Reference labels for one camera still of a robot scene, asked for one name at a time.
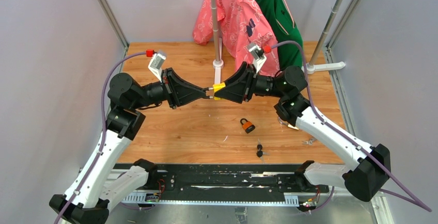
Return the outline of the yellow padlock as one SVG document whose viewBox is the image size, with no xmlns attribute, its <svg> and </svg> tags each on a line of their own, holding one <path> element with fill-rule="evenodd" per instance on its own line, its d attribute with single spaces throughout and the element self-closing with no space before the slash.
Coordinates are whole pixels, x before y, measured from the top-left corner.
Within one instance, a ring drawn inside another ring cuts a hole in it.
<svg viewBox="0 0 438 224">
<path fill-rule="evenodd" d="M 216 93 L 219 90 L 223 89 L 225 86 L 226 86 L 225 83 L 218 83 L 218 84 L 213 84 L 211 87 L 203 88 L 202 90 L 206 93 L 205 99 L 221 100 L 222 98 L 217 97 Z M 213 95 L 208 95 L 209 91 L 213 91 Z"/>
</svg>

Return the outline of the orange padlock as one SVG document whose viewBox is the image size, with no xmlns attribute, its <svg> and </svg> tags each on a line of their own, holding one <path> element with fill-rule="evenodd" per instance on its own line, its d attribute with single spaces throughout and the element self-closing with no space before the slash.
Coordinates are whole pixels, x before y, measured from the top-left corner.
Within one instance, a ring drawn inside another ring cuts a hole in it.
<svg viewBox="0 0 438 224">
<path fill-rule="evenodd" d="M 244 129 L 245 133 L 249 134 L 252 132 L 256 127 L 248 121 L 246 118 L 240 119 L 240 124 L 242 126 L 242 129 Z"/>
</svg>

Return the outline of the black orange-lock keys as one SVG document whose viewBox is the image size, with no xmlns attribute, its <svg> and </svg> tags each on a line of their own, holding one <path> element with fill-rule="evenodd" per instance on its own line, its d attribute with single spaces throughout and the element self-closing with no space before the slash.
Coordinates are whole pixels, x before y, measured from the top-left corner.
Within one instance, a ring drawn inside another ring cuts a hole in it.
<svg viewBox="0 0 438 224">
<path fill-rule="evenodd" d="M 262 161 L 263 164 L 265 164 L 265 160 L 264 160 L 264 156 L 265 155 L 269 155 L 269 153 L 266 153 L 263 151 L 263 145 L 260 142 L 260 139 L 258 139 L 257 142 L 257 152 L 256 155 L 258 158 L 260 158 L 260 160 Z"/>
</svg>

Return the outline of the brass padlock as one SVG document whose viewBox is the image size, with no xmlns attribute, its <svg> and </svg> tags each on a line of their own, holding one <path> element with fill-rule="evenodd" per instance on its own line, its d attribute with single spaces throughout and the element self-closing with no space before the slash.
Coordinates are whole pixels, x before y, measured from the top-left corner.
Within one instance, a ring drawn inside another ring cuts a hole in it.
<svg viewBox="0 0 438 224">
<path fill-rule="evenodd" d="M 280 117 L 278 117 L 277 119 L 278 119 L 278 122 L 280 123 L 280 125 L 286 126 L 286 127 L 290 128 L 290 129 L 293 129 L 293 130 L 297 130 L 297 131 L 299 130 L 298 127 L 293 126 L 292 124 L 282 120 Z"/>
</svg>

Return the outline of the silver brass-lock keys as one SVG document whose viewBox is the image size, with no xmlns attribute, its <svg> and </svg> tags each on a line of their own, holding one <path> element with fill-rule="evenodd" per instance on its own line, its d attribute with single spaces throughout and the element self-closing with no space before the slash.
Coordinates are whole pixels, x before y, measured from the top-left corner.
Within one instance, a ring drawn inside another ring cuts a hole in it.
<svg viewBox="0 0 438 224">
<path fill-rule="evenodd" d="M 303 144 L 303 145 L 309 145 L 309 146 L 312 146 L 312 144 L 313 144 L 314 142 L 316 142 L 316 141 L 317 141 L 317 139 L 315 139 L 314 137 L 312 137 L 312 138 L 310 138 L 309 140 L 302 141 L 302 144 Z"/>
</svg>

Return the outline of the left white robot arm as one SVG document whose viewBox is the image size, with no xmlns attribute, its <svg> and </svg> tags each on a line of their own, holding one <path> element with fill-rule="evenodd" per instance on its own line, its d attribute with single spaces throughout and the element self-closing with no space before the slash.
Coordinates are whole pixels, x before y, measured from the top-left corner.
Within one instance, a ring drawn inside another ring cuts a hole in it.
<svg viewBox="0 0 438 224">
<path fill-rule="evenodd" d="M 85 167 L 72 185 L 49 202 L 57 213 L 55 222 L 105 223 L 112 210 L 130 193 L 158 184 L 156 164 L 139 159 L 131 168 L 107 184 L 107 178 L 119 157 L 141 128 L 143 110 L 167 102 L 175 109 L 207 97 L 206 89 L 179 77 L 173 69 L 165 69 L 154 83 L 141 86 L 127 73 L 118 73 L 109 81 L 107 93 L 111 109 L 103 116 L 102 133 Z"/>
</svg>

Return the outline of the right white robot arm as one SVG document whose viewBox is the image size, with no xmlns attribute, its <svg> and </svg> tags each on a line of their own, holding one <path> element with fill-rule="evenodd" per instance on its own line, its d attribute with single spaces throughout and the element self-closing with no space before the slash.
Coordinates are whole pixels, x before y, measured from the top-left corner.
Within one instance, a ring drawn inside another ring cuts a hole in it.
<svg viewBox="0 0 438 224">
<path fill-rule="evenodd" d="M 342 165 L 304 162 L 294 173 L 297 189 L 306 192 L 317 185 L 342 187 L 358 200 L 369 202 L 389 179 L 389 149 L 358 139 L 324 116 L 302 95 L 307 86 L 298 66 L 289 66 L 271 77 L 257 74 L 253 65 L 244 62 L 230 78 L 214 85 L 213 91 L 216 98 L 239 104 L 254 95 L 277 97 L 274 108 L 280 120 L 305 131 L 343 161 Z"/>
</svg>

